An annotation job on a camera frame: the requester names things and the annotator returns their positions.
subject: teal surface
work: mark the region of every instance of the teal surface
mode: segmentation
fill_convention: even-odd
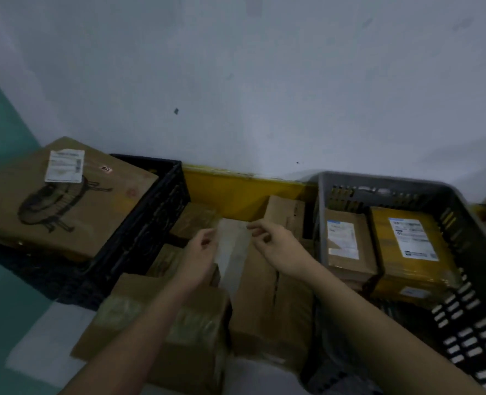
[[[0,164],[38,144],[0,90]],[[49,395],[58,389],[5,369],[5,359],[51,301],[0,266],[0,394]]]

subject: black plastic crate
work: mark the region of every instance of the black plastic crate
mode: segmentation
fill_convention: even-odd
[[[145,274],[190,194],[178,160],[112,154],[159,179],[88,262],[25,254],[0,245],[0,264],[47,298],[96,310],[122,273]]]
[[[324,209],[365,213],[371,206],[431,214],[443,233],[463,276],[463,286],[420,323],[413,313],[394,303],[391,308],[406,318],[401,323],[424,342],[449,358],[486,388],[486,229],[453,187],[425,180],[324,172],[319,175],[314,211],[314,238],[325,255]],[[305,372],[303,381],[314,393],[334,382],[336,370],[325,372],[325,352],[319,365]]]

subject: yellow package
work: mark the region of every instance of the yellow package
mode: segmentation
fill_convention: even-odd
[[[375,298],[429,306],[462,284],[453,256],[431,215],[370,208],[376,252],[384,275]]]

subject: white floor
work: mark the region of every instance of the white floor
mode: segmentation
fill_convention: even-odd
[[[220,287],[231,298],[237,291],[250,235],[246,222],[223,219],[219,225],[220,244],[216,257],[221,273]],[[69,353],[93,319],[95,312],[73,305],[54,303],[14,347],[6,367],[50,385],[62,388],[84,362]],[[146,385],[143,394],[168,395],[168,391]],[[240,358],[230,358],[226,365],[226,395],[282,393],[307,394],[297,378],[271,365]]]

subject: person's right hand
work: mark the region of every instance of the person's right hand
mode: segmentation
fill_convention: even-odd
[[[310,254],[283,226],[263,219],[249,223],[252,243],[276,270],[295,279],[303,279]]]

